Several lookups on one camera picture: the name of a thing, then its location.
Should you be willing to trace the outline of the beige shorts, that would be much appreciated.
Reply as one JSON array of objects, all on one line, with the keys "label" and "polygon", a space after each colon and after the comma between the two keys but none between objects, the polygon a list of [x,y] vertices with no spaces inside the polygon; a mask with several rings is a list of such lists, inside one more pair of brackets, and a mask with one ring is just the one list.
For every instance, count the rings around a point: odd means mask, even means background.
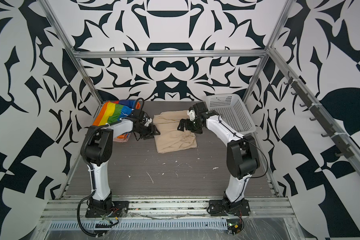
[{"label": "beige shorts", "polygon": [[155,136],[159,154],[177,152],[197,147],[196,135],[188,130],[178,131],[181,119],[188,119],[187,111],[162,112],[155,115],[154,125],[161,133]]}]

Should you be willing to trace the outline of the rainbow coloured shorts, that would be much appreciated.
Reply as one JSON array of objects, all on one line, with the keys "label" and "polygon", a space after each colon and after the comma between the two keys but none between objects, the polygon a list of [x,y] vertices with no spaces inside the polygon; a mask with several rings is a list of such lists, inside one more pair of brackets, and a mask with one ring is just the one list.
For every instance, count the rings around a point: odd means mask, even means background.
[{"label": "rainbow coloured shorts", "polygon": [[109,130],[113,139],[117,136],[132,132],[133,123],[129,115],[141,105],[136,100],[108,101],[104,103],[92,126],[89,127],[85,140],[99,140],[96,137],[100,130]]}]

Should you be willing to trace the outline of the pink shorts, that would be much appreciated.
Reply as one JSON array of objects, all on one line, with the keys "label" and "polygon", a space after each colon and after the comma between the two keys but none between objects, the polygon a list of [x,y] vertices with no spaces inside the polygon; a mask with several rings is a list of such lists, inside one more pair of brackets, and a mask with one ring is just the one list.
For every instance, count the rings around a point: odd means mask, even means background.
[{"label": "pink shorts", "polygon": [[125,143],[129,140],[130,135],[131,135],[130,133],[127,133],[127,134],[117,136],[116,138],[113,139],[113,141],[117,142],[117,143]]}]

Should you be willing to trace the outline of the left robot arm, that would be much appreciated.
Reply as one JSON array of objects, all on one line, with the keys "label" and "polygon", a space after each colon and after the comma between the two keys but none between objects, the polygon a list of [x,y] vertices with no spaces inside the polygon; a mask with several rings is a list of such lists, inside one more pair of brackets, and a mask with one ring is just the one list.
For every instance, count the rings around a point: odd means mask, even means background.
[{"label": "left robot arm", "polygon": [[112,207],[108,161],[114,138],[126,133],[138,134],[137,140],[153,139],[161,134],[153,119],[142,110],[133,110],[129,116],[111,123],[92,125],[87,131],[80,154],[90,172],[92,190],[87,200],[91,205],[103,209]]}]

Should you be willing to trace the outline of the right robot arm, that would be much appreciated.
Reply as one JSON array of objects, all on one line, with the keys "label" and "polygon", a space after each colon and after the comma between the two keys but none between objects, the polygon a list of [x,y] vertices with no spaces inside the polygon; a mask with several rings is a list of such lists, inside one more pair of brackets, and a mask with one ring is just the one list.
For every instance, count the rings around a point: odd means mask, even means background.
[{"label": "right robot arm", "polygon": [[259,153],[255,139],[235,131],[215,110],[208,110],[206,103],[196,103],[187,110],[187,118],[181,119],[178,131],[190,131],[202,134],[206,128],[213,132],[227,147],[226,164],[230,180],[225,190],[225,199],[229,204],[244,198],[244,192],[260,167]]}]

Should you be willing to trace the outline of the white plastic basket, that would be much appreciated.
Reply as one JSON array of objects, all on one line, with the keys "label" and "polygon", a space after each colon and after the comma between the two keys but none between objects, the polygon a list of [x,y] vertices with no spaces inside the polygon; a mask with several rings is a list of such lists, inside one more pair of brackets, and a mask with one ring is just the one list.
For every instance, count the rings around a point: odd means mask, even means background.
[{"label": "white plastic basket", "polygon": [[256,126],[242,98],[237,94],[221,94],[206,97],[209,110],[214,110],[235,131],[247,135],[256,131]]}]

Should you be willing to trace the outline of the small electronics board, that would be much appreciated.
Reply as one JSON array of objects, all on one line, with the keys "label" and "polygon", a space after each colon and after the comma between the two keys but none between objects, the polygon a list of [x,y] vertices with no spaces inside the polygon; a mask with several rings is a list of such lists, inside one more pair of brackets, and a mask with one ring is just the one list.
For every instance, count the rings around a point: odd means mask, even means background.
[{"label": "small electronics board", "polygon": [[231,235],[237,235],[244,229],[244,222],[243,220],[233,220],[228,219],[227,220],[227,230],[228,233]]}]

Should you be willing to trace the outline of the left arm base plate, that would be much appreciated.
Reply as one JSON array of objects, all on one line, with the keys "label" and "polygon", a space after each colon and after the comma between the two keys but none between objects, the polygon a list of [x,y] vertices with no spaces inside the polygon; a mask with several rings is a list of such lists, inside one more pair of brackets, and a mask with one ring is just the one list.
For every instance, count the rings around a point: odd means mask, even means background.
[{"label": "left arm base plate", "polygon": [[122,217],[128,213],[129,201],[90,201],[85,217],[86,218],[101,218],[107,217]]}]

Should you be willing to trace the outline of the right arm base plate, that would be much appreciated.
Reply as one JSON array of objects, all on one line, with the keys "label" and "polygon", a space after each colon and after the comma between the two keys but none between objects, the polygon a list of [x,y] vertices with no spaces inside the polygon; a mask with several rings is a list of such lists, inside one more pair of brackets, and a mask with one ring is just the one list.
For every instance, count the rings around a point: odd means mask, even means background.
[{"label": "right arm base plate", "polygon": [[242,199],[238,202],[231,203],[228,199],[222,200],[209,200],[207,213],[211,216],[227,216],[239,215],[249,216],[251,212],[249,202]]}]

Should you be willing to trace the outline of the black hook rail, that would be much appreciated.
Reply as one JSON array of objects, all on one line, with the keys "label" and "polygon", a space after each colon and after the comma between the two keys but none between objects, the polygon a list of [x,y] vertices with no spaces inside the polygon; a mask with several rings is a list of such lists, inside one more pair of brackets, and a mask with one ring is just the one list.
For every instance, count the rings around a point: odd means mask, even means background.
[{"label": "black hook rail", "polygon": [[355,156],[355,153],[351,149],[350,142],[346,140],[346,133],[336,126],[335,120],[330,116],[323,104],[317,100],[301,79],[294,78],[290,71],[288,71],[287,76],[288,81],[286,84],[290,85],[295,91],[293,95],[299,96],[303,101],[300,107],[311,112],[313,117],[310,120],[318,122],[325,131],[321,136],[323,138],[330,138],[339,149],[340,152],[335,153],[335,155],[347,159]]}]

